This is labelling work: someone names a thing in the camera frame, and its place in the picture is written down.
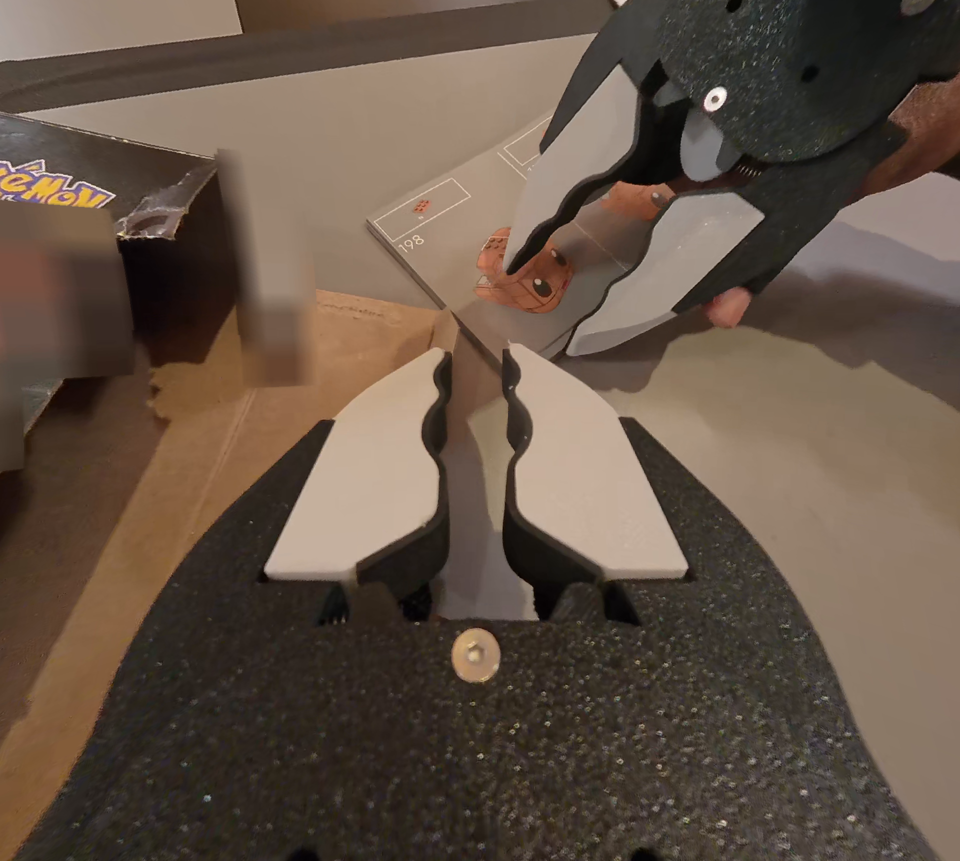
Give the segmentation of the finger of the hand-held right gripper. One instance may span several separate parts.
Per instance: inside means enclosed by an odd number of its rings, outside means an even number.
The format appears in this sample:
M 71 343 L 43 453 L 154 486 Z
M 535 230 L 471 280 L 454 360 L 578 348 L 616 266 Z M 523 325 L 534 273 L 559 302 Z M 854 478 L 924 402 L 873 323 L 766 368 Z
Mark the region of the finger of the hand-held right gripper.
M 505 274 L 527 265 L 589 199 L 644 159 L 642 89 L 614 65 L 530 172 L 503 258 Z
M 577 324 L 566 355 L 607 351 L 672 320 L 680 302 L 763 219 L 761 210 L 733 192 L 672 199 L 654 223 L 643 257 Z

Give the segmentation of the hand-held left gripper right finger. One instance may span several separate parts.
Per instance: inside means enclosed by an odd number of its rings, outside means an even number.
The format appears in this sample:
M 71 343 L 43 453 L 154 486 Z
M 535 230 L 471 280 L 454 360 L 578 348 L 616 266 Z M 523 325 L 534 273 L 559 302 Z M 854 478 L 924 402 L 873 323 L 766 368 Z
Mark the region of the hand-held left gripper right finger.
M 502 540 L 523 580 L 680 579 L 688 561 L 627 430 L 603 397 L 520 343 L 502 358 Z

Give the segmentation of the printed cardboard lego box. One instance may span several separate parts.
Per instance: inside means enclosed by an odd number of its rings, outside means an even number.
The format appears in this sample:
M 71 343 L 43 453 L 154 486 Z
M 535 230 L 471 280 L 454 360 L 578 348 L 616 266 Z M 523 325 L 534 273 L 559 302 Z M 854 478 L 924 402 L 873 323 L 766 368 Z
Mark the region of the printed cardboard lego box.
M 205 531 L 319 421 L 426 352 L 441 317 L 318 291 L 317 387 L 245 384 L 210 182 L 173 240 L 121 252 L 132 373 L 64 382 L 2 474 L 2 859 L 87 745 L 131 642 Z

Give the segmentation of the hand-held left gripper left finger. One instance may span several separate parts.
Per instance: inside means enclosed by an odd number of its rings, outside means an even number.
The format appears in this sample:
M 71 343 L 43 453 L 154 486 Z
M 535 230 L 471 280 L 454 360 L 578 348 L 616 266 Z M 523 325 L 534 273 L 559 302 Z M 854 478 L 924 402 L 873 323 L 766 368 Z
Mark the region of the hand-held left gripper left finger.
M 403 364 L 333 419 L 264 572 L 271 581 L 421 588 L 450 554 L 452 355 Z

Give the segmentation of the grey instruction booklet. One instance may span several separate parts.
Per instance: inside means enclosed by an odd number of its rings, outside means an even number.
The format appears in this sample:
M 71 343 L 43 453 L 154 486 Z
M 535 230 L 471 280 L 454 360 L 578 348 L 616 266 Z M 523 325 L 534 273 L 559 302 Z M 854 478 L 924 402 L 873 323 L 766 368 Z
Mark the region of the grey instruction booklet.
M 367 220 L 408 273 L 495 361 L 512 342 L 557 356 L 615 276 L 642 258 L 648 221 L 587 204 L 518 275 L 501 279 L 524 177 L 549 115 L 524 124 L 448 174 Z

